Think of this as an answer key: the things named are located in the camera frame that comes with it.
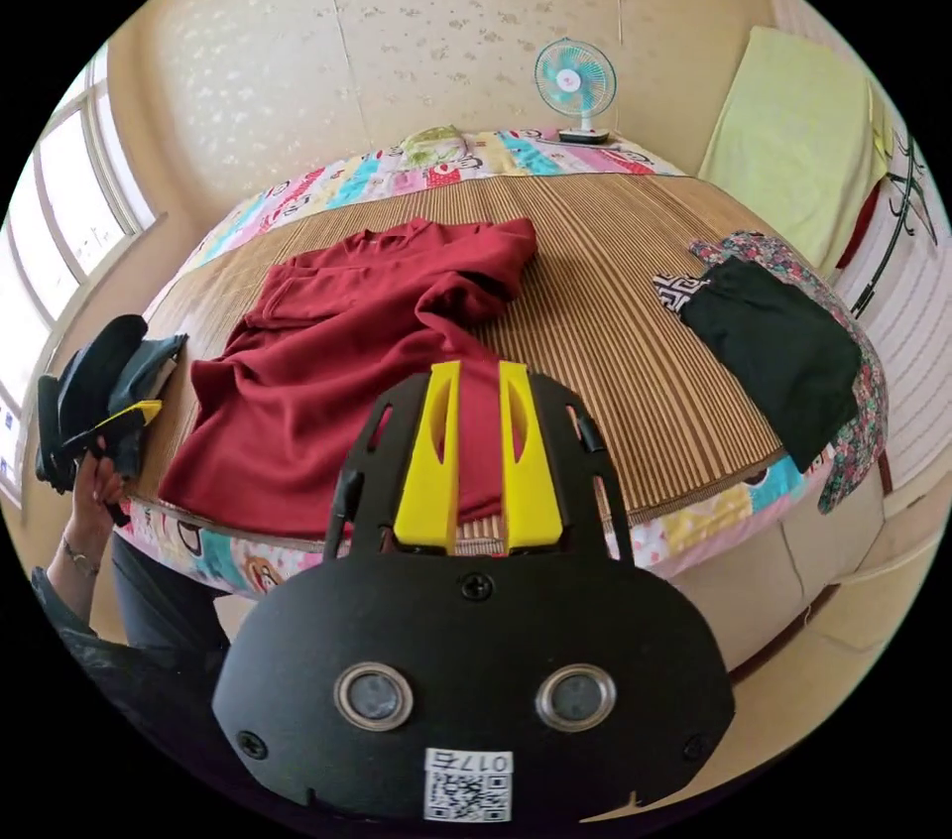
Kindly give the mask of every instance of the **wall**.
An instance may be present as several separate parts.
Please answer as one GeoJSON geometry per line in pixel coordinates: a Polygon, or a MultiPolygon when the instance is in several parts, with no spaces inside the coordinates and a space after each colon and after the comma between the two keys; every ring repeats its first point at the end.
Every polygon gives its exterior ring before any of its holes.
{"type": "MultiPolygon", "coordinates": [[[[110,104],[130,170],[159,219],[132,244],[77,316],[53,360],[50,369],[54,373],[61,372],[72,354],[114,316],[142,312],[200,238],[191,202],[183,195],[175,173],[156,155],[156,136],[149,121],[139,114],[142,71],[137,65],[134,37],[134,27],[129,24],[110,40],[110,104]]],[[[50,562],[70,510],[69,496],[57,495],[50,486],[36,480],[32,468],[36,449],[34,422],[27,440],[21,507],[18,509],[5,497],[2,501],[10,537],[28,571],[50,562]]],[[[123,640],[108,564],[100,575],[92,624],[103,637],[123,640]]]]}
{"type": "MultiPolygon", "coordinates": [[[[866,67],[843,37],[805,0],[772,2],[778,29],[828,46],[866,67]]],[[[893,125],[904,143],[902,116],[868,68],[867,72],[890,108],[893,125]]],[[[921,152],[917,159],[921,161],[921,152]]],[[[906,159],[896,148],[891,171],[905,174],[907,168],[906,159]]],[[[947,461],[952,445],[952,230],[928,173],[923,189],[939,246],[932,244],[918,219],[910,216],[909,224],[915,234],[900,235],[877,284],[876,296],[861,317],[883,360],[889,383],[887,455],[892,483],[897,489],[908,487],[936,459],[947,461]]],[[[890,200],[898,206],[901,192],[881,194],[862,247],[837,281],[836,289],[848,305],[860,295],[889,246],[895,229],[890,200]]]]}
{"type": "Polygon", "coordinates": [[[533,80],[562,36],[604,49],[604,124],[696,169],[769,0],[152,0],[143,118],[210,226],[240,198],[434,124],[564,122],[533,80]]]}

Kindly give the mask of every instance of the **fan base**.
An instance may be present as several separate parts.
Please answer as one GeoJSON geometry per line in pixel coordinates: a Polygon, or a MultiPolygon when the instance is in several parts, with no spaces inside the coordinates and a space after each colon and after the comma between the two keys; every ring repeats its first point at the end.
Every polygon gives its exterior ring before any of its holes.
{"type": "Polygon", "coordinates": [[[563,128],[559,129],[558,140],[570,145],[604,145],[611,134],[605,128],[563,128]]]}

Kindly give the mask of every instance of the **red shirt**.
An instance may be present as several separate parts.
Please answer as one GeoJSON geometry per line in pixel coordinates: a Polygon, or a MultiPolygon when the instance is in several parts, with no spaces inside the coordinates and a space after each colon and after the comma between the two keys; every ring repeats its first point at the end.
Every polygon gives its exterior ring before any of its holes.
{"type": "Polygon", "coordinates": [[[535,239],[525,218],[415,218],[271,268],[224,354],[192,364],[198,418],[159,497],[241,532],[318,538],[377,397],[461,359],[460,520],[499,512],[499,359],[464,327],[518,295],[535,239]]]}

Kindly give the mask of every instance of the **yellow bracket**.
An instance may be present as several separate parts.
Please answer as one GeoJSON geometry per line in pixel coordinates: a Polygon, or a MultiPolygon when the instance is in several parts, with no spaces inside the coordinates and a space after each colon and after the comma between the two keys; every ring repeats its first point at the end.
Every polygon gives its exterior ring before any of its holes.
{"type": "Polygon", "coordinates": [[[499,399],[506,554],[515,548],[557,544],[562,536],[562,518],[525,366],[505,361],[499,364],[499,399]],[[518,458],[516,439],[522,444],[518,458]]]}
{"type": "Polygon", "coordinates": [[[459,497],[460,363],[432,367],[420,414],[404,494],[394,519],[400,544],[442,548],[456,545],[459,497]]]}

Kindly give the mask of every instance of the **window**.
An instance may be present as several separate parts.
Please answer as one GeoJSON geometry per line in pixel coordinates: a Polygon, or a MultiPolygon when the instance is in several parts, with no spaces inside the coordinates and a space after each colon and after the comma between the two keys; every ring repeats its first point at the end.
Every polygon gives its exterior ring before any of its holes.
{"type": "Polygon", "coordinates": [[[0,228],[0,485],[16,499],[37,379],[109,267],[153,220],[119,145],[103,47],[59,101],[0,228]]]}

